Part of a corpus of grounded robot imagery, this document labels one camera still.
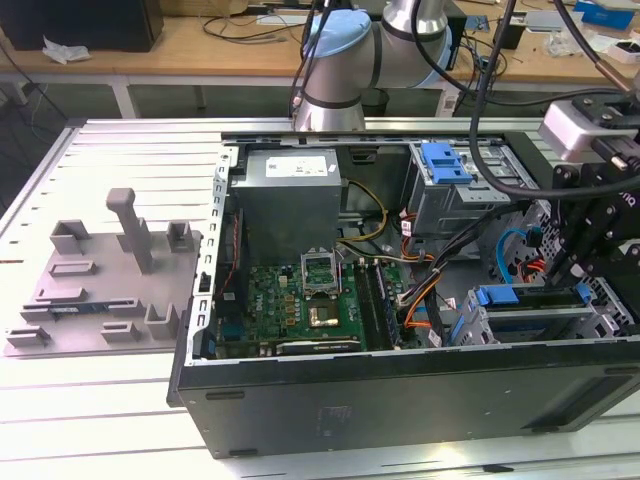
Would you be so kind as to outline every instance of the cable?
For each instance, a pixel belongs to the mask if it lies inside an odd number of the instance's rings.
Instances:
[[[62,118],[64,118],[65,120],[69,120],[67,116],[64,114],[64,112],[60,109],[60,107],[58,107],[58,105],[56,105],[54,101],[51,100],[51,98],[49,98],[49,96],[40,88],[40,85],[38,85],[33,80],[31,80],[31,77],[29,77],[29,75],[27,75],[27,73],[24,70],[22,70],[22,68],[20,68],[20,66],[18,66],[16,62],[14,62],[13,58],[11,58],[11,55],[9,55],[9,52],[7,52],[7,49],[4,48],[4,45],[2,44],[2,42],[0,42],[0,50],[2,50],[2,53],[4,53],[4,56],[7,57],[7,60],[9,60],[11,65],[13,65],[13,68],[15,68],[16,71],[20,75],[22,75],[25,78],[25,80],[27,80],[27,82],[33,85],[34,88],[42,94],[42,96],[47,100],[47,102],[51,104],[54,110],[58,112]]]
[[[418,263],[418,261],[416,260],[407,260],[406,258],[393,257],[391,255],[374,255],[371,253],[367,253],[360,250],[357,247],[354,247],[349,243],[346,243],[344,240],[338,240],[338,243],[340,243],[340,245],[342,245],[344,248],[349,250],[354,255],[358,255],[360,257],[378,258],[380,260],[390,260],[392,262],[399,262],[399,263]]]
[[[438,63],[431,58],[429,53],[425,50],[424,46],[422,45],[422,42],[420,42],[420,38],[418,35],[418,10],[420,8],[421,3],[422,3],[422,0],[415,0],[413,4],[413,8],[411,9],[411,34],[413,35],[416,48],[420,52],[420,55],[422,55],[422,58],[427,62],[427,64],[429,64],[429,66],[433,70],[435,70],[438,73],[438,75],[440,75],[444,80],[446,80],[448,83],[456,87],[461,92],[466,93],[467,95],[471,95],[473,98],[475,98],[477,96],[477,93],[467,88],[465,85],[463,85],[458,80],[456,80],[451,75],[449,75],[445,70],[443,70],[440,67],[440,65],[438,65]],[[613,88],[608,88],[608,89],[592,88],[592,89],[584,89],[584,90],[575,90],[573,92],[566,92],[563,94],[561,98],[571,98],[579,95],[611,94],[611,93],[618,93],[618,92],[619,92],[618,90]],[[560,100],[561,98],[558,98],[557,95],[554,95],[546,98],[540,98],[532,102],[504,102],[504,101],[495,100],[494,98],[485,98],[484,101],[486,101],[487,103],[491,103],[493,105],[502,105],[504,107],[525,107],[525,106],[531,106],[531,105],[540,105],[543,103]]]
[[[371,190],[369,190],[367,187],[365,187],[362,183],[356,181],[356,180],[349,180],[347,179],[347,182],[349,184],[353,184],[356,185],[357,187],[359,187],[360,189],[362,189],[362,191],[364,191],[367,195],[369,195],[380,207],[380,211],[382,212],[382,222],[380,222],[380,226],[373,232],[368,233],[366,235],[359,235],[357,237],[346,237],[346,238],[340,238],[338,239],[338,241],[340,242],[344,242],[344,241],[348,241],[348,242],[362,242],[364,240],[369,240],[369,239],[373,239],[376,238],[378,235],[380,235],[385,227],[387,226],[387,218],[388,218],[388,211],[386,208],[384,208],[384,205],[382,204],[382,202],[380,201],[380,199],[376,196],[375,193],[373,193]]]
[[[500,275],[502,275],[505,283],[513,283],[513,278],[511,278],[509,269],[507,268],[507,265],[504,261],[504,242],[506,242],[507,238],[514,234],[520,235],[523,238],[527,238],[527,232],[525,232],[524,230],[520,228],[510,228],[502,234],[502,236],[498,240],[498,243],[496,244],[496,263],[498,264],[498,270],[500,270]]]
[[[427,296],[427,293],[429,293],[431,289],[435,287],[439,281],[440,281],[440,275],[438,275],[435,278],[435,280],[429,283],[429,285],[424,289],[424,291],[413,302],[413,304],[411,305],[411,308],[409,309],[409,313],[407,313],[407,317],[404,320],[404,326],[406,328],[407,327],[431,327],[430,322],[412,322],[411,320],[413,319],[413,314],[416,312],[416,309],[418,308],[418,304],[422,301],[424,297]]]
[[[256,40],[268,40],[268,39],[271,39],[271,38],[268,38],[269,35],[272,35],[272,34],[278,33],[278,32],[283,32],[285,30],[290,30],[291,28],[295,28],[295,27],[299,27],[300,26],[300,25],[287,25],[286,27],[276,28],[276,29],[273,29],[273,30],[269,30],[267,32],[254,33],[252,35],[242,35],[242,36],[237,36],[237,37],[231,37],[231,36],[228,36],[228,35],[222,35],[220,33],[212,32],[211,30],[209,30],[207,28],[211,23],[215,22],[216,20],[221,20],[223,18],[224,17],[213,17],[213,18],[210,18],[209,20],[207,20],[202,25],[202,30],[204,31],[204,33],[206,33],[207,35],[211,35],[212,37],[219,38],[221,40],[226,40],[226,41],[230,41],[230,42],[242,42],[242,41],[245,41],[245,40],[253,40],[253,39],[256,39]],[[244,27],[244,26],[250,25],[252,23],[255,23],[257,21],[258,20],[256,19],[256,20],[253,20],[253,21],[251,21],[249,23],[246,23],[244,25],[241,25],[241,26]]]
[[[231,264],[231,270],[229,270],[229,274],[227,275],[222,288],[218,290],[218,293],[216,293],[216,297],[222,296],[224,291],[227,289],[229,282],[231,282],[231,278],[233,277],[233,272],[236,270],[236,265],[238,264],[238,223],[238,214],[236,213],[233,221],[233,263]]]
[[[313,60],[315,58],[316,48],[318,47],[320,35],[322,34],[322,30],[324,29],[324,26],[327,23],[327,20],[329,19],[329,15],[333,10],[333,1],[334,0],[328,0],[328,4],[325,6],[324,10],[322,11],[322,16],[320,17],[320,23],[318,25],[318,31],[316,32],[314,37],[311,39],[311,42],[307,45],[306,52],[304,53],[304,56],[300,61],[298,70],[296,70],[296,73],[293,76],[293,82],[291,83],[291,93],[289,95],[289,106],[288,106],[290,117],[293,116],[293,101],[296,93],[296,85],[298,84],[298,80],[300,79],[300,74],[302,73],[304,66],[308,62],[309,66],[307,67],[307,71],[304,74],[304,79],[302,80],[302,86],[300,87],[300,94],[301,94],[300,97],[302,98],[302,95],[304,94],[304,90],[307,87],[307,83],[309,81],[311,67],[313,66]]]
[[[508,25],[511,21],[511,15],[515,8],[516,0],[508,0],[505,8],[504,22]],[[512,186],[502,183],[491,171],[491,169],[484,163],[484,159],[480,153],[480,147],[478,145],[478,127],[480,125],[480,117],[484,110],[485,97],[487,88],[489,86],[489,80],[491,72],[496,66],[496,61],[500,55],[500,49],[505,41],[507,29],[503,28],[499,31],[498,38],[495,42],[495,47],[489,57],[489,63],[487,65],[487,75],[483,75],[480,79],[480,87],[478,90],[478,96],[476,98],[476,104],[471,115],[471,124],[469,126],[469,150],[471,157],[478,168],[480,175],[496,190],[509,195],[513,198],[527,198],[527,199],[539,199],[539,200],[581,200],[586,198],[606,197],[629,190],[636,190],[640,188],[640,176],[631,179],[623,180],[611,185],[603,185],[598,187],[579,187],[572,189],[559,189],[559,190],[537,190],[526,187]]]
[[[429,283],[429,281],[433,280],[436,274],[439,275],[440,271],[447,265],[447,258],[451,255],[456,254],[466,245],[478,238],[486,225],[491,223],[493,220],[501,217],[502,215],[508,215],[510,213],[515,213],[518,211],[524,212],[529,208],[530,205],[530,201],[520,201],[510,203],[508,205],[500,205],[498,207],[494,207],[481,217],[478,217],[473,222],[469,223],[465,228],[451,237],[451,239],[438,253],[436,258],[431,262],[431,274],[427,276],[425,280],[414,285],[404,294],[401,294],[401,301],[406,301],[407,299],[411,298],[411,296],[413,296],[416,292],[423,289]]]

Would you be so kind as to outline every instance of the yellow wire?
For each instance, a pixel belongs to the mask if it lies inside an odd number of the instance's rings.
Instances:
[[[369,190],[367,187],[365,187],[363,184],[361,184],[360,182],[357,182],[355,180],[349,180],[349,179],[347,179],[347,182],[353,183],[354,185],[357,185],[362,190],[364,190],[371,198],[373,198],[373,200],[375,200],[375,202],[380,207],[380,211],[382,212],[382,223],[380,223],[380,227],[378,227],[378,229],[376,231],[374,231],[374,232],[367,233],[366,235],[360,235],[358,237],[341,238],[340,241],[343,241],[343,242],[362,242],[364,240],[369,240],[370,238],[376,237],[377,235],[382,233],[382,231],[387,226],[387,214],[389,212],[387,211],[386,208],[384,208],[384,205],[382,204],[380,199],[376,196],[376,194],[373,193],[371,190]]]

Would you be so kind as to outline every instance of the metal workbench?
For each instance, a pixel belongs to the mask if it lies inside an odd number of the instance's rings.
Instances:
[[[538,119],[487,119],[481,129],[535,133]],[[371,128],[468,130],[459,119],[379,119]],[[20,322],[58,219],[118,228],[109,188],[133,187],[149,229],[207,215],[220,131],[284,131],[272,119],[90,121],[66,129],[0,220],[0,325]],[[185,409],[165,404],[172,354],[0,359],[0,478],[457,478],[514,469],[501,480],[640,477],[640,394],[572,434],[216,461]],[[398,392],[399,401],[402,392]]]

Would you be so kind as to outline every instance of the motherboard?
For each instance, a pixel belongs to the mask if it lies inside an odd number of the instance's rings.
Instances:
[[[254,266],[246,313],[225,319],[218,347],[231,358],[388,349],[399,339],[393,305],[402,289],[393,262],[335,262],[329,254]]]

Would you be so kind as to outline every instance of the desk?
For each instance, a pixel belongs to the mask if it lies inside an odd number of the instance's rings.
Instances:
[[[551,9],[546,0],[530,0],[530,5]],[[487,15],[490,20],[498,18],[502,7],[469,2],[458,2],[458,6],[470,15]],[[481,40],[491,42],[491,33],[477,33]],[[230,25],[225,33],[230,35],[252,34],[273,26]],[[597,29],[612,36],[624,37],[615,30]],[[302,27],[292,29],[300,38]],[[15,61],[27,71],[34,81],[40,83],[103,84],[113,89],[123,118],[136,118],[138,111],[129,93],[130,85],[245,85],[245,86],[290,86],[299,65],[299,44],[287,32],[280,34],[285,41],[268,45],[238,45],[225,42],[202,32],[200,21],[192,17],[165,18],[165,28],[153,50],[149,53],[126,53],[95,51],[93,58],[69,65],[60,65],[39,51],[16,52],[6,38],[0,37]],[[566,91],[580,87],[603,86],[607,81],[595,70],[584,56],[551,58],[542,46],[545,34],[525,32],[520,47],[513,52],[505,51],[509,67],[496,82],[495,90],[522,91]],[[632,78],[634,66],[612,61],[625,76]],[[468,80],[472,72],[471,57],[461,52],[455,78]],[[0,56],[0,83],[24,81],[6,58]],[[443,91],[438,115],[450,116],[458,93],[443,81],[430,88]],[[199,105],[204,102],[201,90],[196,90]]]
[[[555,163],[536,133],[539,122],[486,119],[480,131],[526,132]],[[214,175],[206,152],[220,142],[221,130],[241,132],[256,123],[264,132],[290,128],[286,119],[149,119],[65,129],[0,219],[0,331],[20,321],[20,305],[46,265],[53,248],[48,235],[58,219],[81,218],[90,232],[114,232],[119,227],[105,208],[106,192],[129,186],[136,189],[136,212],[149,230],[164,231],[175,218],[206,228]],[[469,129],[468,120],[454,118],[369,119],[367,126]],[[515,469],[501,473],[500,480],[640,474],[640,393],[571,434],[216,461],[186,410],[165,403],[172,358],[0,357],[0,478],[114,480],[138,472],[154,480],[486,478],[484,465]]]

